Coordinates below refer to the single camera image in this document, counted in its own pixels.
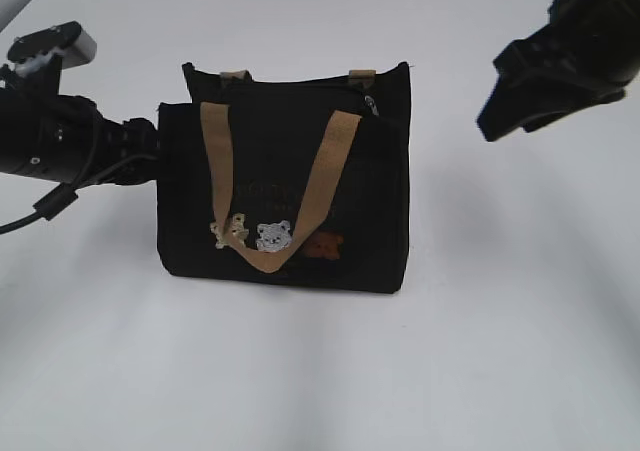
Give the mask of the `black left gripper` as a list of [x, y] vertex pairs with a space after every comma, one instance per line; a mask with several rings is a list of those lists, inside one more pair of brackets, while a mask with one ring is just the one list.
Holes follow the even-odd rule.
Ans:
[[74, 180], [82, 175], [79, 187], [141, 185], [156, 179], [160, 135], [152, 122], [132, 118], [118, 124], [104, 118], [92, 101], [75, 101], [74, 110], [80, 117], [74, 128]]

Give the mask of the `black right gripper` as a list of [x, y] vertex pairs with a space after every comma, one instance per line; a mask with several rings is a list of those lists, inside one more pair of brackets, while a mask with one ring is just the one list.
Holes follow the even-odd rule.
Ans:
[[639, 74], [639, 2], [553, 8], [547, 25], [508, 44], [494, 66], [496, 86], [477, 118], [488, 142], [620, 101]]

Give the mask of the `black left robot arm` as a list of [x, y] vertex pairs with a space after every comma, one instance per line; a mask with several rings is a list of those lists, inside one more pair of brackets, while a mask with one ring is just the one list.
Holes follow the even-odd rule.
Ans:
[[160, 138], [153, 123], [111, 121], [92, 100], [59, 94], [60, 74], [57, 64], [29, 77], [1, 67], [1, 171], [79, 189], [154, 180]]

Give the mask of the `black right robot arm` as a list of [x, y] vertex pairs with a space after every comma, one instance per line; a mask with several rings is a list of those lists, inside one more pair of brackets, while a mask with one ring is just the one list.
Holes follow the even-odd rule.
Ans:
[[493, 61], [497, 81], [477, 118], [488, 142], [620, 101], [639, 74], [639, 0], [554, 0], [548, 14]]

